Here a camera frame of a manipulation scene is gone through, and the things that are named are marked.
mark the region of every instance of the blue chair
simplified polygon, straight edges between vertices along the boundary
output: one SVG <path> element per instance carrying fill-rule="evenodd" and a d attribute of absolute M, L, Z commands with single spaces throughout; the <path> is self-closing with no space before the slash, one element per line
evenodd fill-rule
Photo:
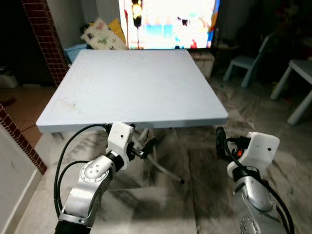
<path fill-rule="evenodd" d="M 233 66 L 242 67 L 242 68 L 247 69 L 247 73 L 246 73 L 246 75 L 245 75 L 240 86 L 242 88 L 247 88 L 250 81 L 255 79 L 255 75 L 257 73 L 259 63 L 260 63 L 262 57 L 267 52 L 267 50 L 269 49 L 274 38 L 275 38 L 275 34 L 270 34 L 264 39 L 264 41 L 263 41 L 263 43 L 259 49 L 259 54 L 256 58 L 252 58 L 252 57 L 248 57 L 248 56 L 244 56 L 244 55 L 240 55 L 240 56 L 234 58 L 231 61 L 230 65 L 228 67 L 228 70 L 226 71 L 226 73 L 223 77 L 223 81 L 228 81 L 230 79 Z"/>

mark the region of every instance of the white square table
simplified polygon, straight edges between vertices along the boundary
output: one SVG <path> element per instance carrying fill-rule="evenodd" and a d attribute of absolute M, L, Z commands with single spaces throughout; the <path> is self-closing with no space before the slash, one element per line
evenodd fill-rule
<path fill-rule="evenodd" d="M 192 127 L 224 124 L 227 117 L 186 50 L 82 50 L 37 126 L 42 133 L 114 121 Z"/>

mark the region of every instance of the chair leg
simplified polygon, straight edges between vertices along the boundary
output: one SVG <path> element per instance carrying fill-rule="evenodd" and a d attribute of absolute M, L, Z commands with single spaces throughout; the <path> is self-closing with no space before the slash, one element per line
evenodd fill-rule
<path fill-rule="evenodd" d="M 282 88 L 284 84 L 286 83 L 287 78 L 289 77 L 289 74 L 291 73 L 291 71 L 292 71 L 292 68 L 289 66 L 287 70 L 285 71 L 284 75 L 282 76 L 282 79 L 279 81 L 277 87 L 272 92 L 271 97 L 270 97 L 271 99 L 273 100 L 278 99 L 278 96 L 281 93 Z"/>
<path fill-rule="evenodd" d="M 251 69 L 248 69 L 247 73 L 245 74 L 245 77 L 240 85 L 242 88 L 247 88 L 251 78 L 251 71 L 252 71 Z"/>
<path fill-rule="evenodd" d="M 300 105 L 292 113 L 292 115 L 288 118 L 287 122 L 290 125 L 295 125 L 299 121 L 300 117 L 305 112 L 307 107 L 311 104 L 311 102 L 312 102 L 312 90 L 309 92 L 306 98 L 302 101 L 302 103 L 300 103 Z"/>
<path fill-rule="evenodd" d="M 223 81 L 229 81 L 232 69 L 233 69 L 233 64 L 230 63 L 230 65 L 229 65 L 228 69 L 226 70 L 226 73 L 225 73 L 225 75 L 223 77 Z"/>

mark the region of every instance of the pillow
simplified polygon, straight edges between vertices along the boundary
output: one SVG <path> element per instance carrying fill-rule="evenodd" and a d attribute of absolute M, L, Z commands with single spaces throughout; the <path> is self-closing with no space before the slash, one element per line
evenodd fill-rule
<path fill-rule="evenodd" d="M 108 25 L 109 28 L 113 30 L 113 32 L 124 42 L 126 43 L 125 35 L 122 31 L 122 28 L 120 26 L 120 22 L 118 18 L 115 18 L 110 25 Z"/>
<path fill-rule="evenodd" d="M 81 39 L 95 50 L 124 50 L 127 46 L 99 17 L 92 26 L 84 31 Z"/>

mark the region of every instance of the television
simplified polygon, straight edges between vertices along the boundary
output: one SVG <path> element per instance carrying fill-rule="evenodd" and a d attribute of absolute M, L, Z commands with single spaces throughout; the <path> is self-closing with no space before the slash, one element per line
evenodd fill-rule
<path fill-rule="evenodd" d="M 130 49 L 210 48 L 220 0 L 119 0 Z"/>

